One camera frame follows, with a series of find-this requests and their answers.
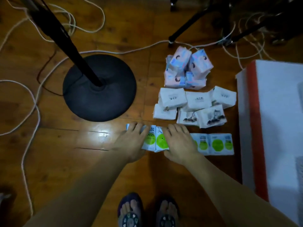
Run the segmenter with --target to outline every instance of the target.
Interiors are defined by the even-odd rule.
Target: person's right hand
[[[187,160],[199,154],[188,129],[183,124],[169,124],[162,128],[169,150],[164,151],[165,157],[178,164],[184,165]]]

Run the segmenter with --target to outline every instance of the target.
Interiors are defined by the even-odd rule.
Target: round black base
[[[133,72],[124,61],[111,55],[91,55],[84,60],[104,85],[96,87],[74,65],[63,82],[67,106],[88,121],[105,122],[119,117],[131,106],[136,95]]]

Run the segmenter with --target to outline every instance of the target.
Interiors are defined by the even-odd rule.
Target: human hand
[[[127,131],[122,132],[112,147],[112,150],[125,154],[128,163],[139,160],[145,153],[145,150],[141,148],[144,139],[149,133],[150,126],[146,126],[142,133],[140,133],[142,126],[142,123],[132,122]]]
[[[197,146],[183,124],[169,124],[162,128],[169,150],[164,151],[165,157],[181,165],[199,155]]]

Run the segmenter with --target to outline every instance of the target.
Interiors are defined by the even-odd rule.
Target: tissue pack
[[[187,104],[183,110],[186,112],[198,111],[212,106],[209,92],[185,92],[185,95]]]
[[[199,126],[198,117],[195,112],[186,112],[183,108],[178,108],[177,123],[187,126]]]
[[[164,72],[164,87],[169,88],[184,88],[185,76],[174,76],[168,71]]]
[[[200,90],[206,86],[206,79],[195,80],[192,72],[185,73],[185,88]]]
[[[196,111],[200,128],[221,126],[227,122],[222,105]]]
[[[153,118],[154,119],[167,119],[174,120],[176,119],[177,109],[165,110],[158,103],[154,106]]]
[[[159,92],[158,104],[165,110],[176,109],[187,103],[185,91],[183,88],[172,89],[161,87]]]
[[[144,125],[140,132],[142,132],[146,128],[146,125]],[[156,151],[156,126],[151,125],[151,128],[149,130],[149,133],[147,137],[144,140],[142,149],[144,150],[150,150],[150,151]]]
[[[162,132],[162,127],[156,127],[156,152],[162,150],[169,150],[169,146],[165,140],[165,137]]]
[[[195,52],[189,61],[189,70],[193,73],[195,80],[205,79],[213,67],[204,49]]]
[[[229,91],[225,88],[215,86],[212,90],[209,91],[212,104],[218,105],[222,104],[223,109],[232,107],[236,104],[237,93]]]
[[[184,69],[191,57],[191,51],[179,46],[173,55],[171,61],[167,65],[166,70],[173,76],[179,76],[184,73]]]
[[[194,140],[198,151],[203,155],[209,155],[208,134],[191,133],[190,135]]]
[[[209,134],[210,155],[234,155],[231,134]]]

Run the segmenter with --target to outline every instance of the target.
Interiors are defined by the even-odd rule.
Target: wooden floor
[[[93,30],[102,22],[97,8],[83,0],[46,0],[64,7],[74,14],[77,25]],[[195,8],[184,8],[170,13],[169,3],[147,0],[93,0],[105,12],[104,28],[89,34],[77,30],[72,40],[79,51],[102,49],[127,51],[166,40],[178,27],[195,13]],[[22,11],[12,9],[0,0],[0,41],[7,31],[24,18]],[[220,37],[210,18],[205,17],[182,34],[178,41],[206,44]],[[302,62],[302,46],[298,40],[283,47],[266,46],[267,52],[280,61]],[[165,57],[174,48],[159,44],[139,52],[118,55],[134,72],[137,95],[133,105],[122,116],[109,122],[88,122],[74,115],[63,97],[42,91],[39,108],[41,123],[25,160],[29,191],[35,211],[58,196],[83,175],[109,149],[125,125],[132,121],[167,126],[175,121],[152,118],[160,87],[163,87]],[[16,28],[0,52],[0,79],[19,81],[36,93],[36,76],[53,54],[53,43],[43,41],[30,22]],[[207,47],[206,52],[214,65],[208,75],[208,91],[215,85],[236,91],[235,75],[240,71],[237,59],[229,57],[220,46]],[[241,56],[255,53],[254,48],[240,41]],[[65,55],[59,51],[41,74],[41,79]],[[64,62],[49,78],[47,88],[62,94],[62,82],[71,61]],[[14,83],[0,83],[0,133],[15,127],[32,108],[28,92]],[[210,156],[208,159],[222,171],[241,181],[241,162],[237,105],[225,110],[227,123],[220,127],[190,132],[231,133],[234,156]],[[21,176],[21,158],[37,123],[35,112],[22,127],[12,134],[0,137],[0,192],[12,193],[2,205],[0,222],[4,226],[22,226],[30,217],[28,201]],[[146,208],[152,208],[153,198],[170,193],[177,201],[185,226],[222,226],[223,221],[197,181],[182,166],[167,160],[163,153],[146,152],[138,162],[128,164],[110,190],[93,226],[116,226],[117,205],[127,193],[138,192]]]

